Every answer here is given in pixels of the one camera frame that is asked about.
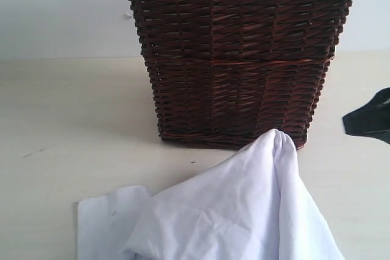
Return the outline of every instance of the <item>brown wicker basket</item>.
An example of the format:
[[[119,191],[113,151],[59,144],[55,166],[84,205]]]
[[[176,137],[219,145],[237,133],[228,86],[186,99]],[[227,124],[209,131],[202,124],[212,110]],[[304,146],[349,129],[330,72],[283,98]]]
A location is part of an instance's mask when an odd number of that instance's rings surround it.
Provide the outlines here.
[[[307,130],[352,0],[130,0],[164,141]]]

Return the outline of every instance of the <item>white fabric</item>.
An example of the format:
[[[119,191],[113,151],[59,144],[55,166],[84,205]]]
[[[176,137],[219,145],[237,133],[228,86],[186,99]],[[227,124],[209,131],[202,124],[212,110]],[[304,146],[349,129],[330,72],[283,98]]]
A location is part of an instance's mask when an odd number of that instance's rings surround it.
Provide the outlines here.
[[[154,197],[121,192],[80,203],[79,260],[343,259],[278,130]]]

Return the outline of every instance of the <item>table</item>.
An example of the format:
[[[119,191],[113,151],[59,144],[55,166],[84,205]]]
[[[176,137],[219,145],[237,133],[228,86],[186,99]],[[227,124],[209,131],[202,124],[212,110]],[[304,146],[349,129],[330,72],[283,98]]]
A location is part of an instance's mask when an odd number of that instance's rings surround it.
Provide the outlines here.
[[[389,86],[390,52],[338,54],[300,174],[346,259],[390,258],[390,147],[341,117]],[[76,202],[161,191],[232,152],[164,144],[140,58],[0,62],[1,259],[76,259]]]

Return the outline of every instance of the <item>crumpled white fabric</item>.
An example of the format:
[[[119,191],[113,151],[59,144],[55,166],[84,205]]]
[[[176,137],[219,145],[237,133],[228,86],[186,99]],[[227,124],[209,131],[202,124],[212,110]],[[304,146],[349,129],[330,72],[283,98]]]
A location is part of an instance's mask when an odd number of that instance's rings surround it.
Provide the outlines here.
[[[153,197],[135,186],[80,202],[78,251],[79,260],[344,259],[278,130]]]

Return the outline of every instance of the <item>tabletop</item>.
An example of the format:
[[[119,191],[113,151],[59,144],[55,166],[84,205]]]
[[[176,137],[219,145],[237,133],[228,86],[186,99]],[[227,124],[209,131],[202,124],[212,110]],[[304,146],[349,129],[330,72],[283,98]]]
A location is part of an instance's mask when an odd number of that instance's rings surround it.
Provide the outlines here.
[[[300,174],[346,259],[390,258],[390,146],[341,118],[390,81],[390,52],[338,54]],[[140,58],[0,62],[3,260],[76,259],[77,202],[144,184],[158,192],[229,157],[162,143]]]

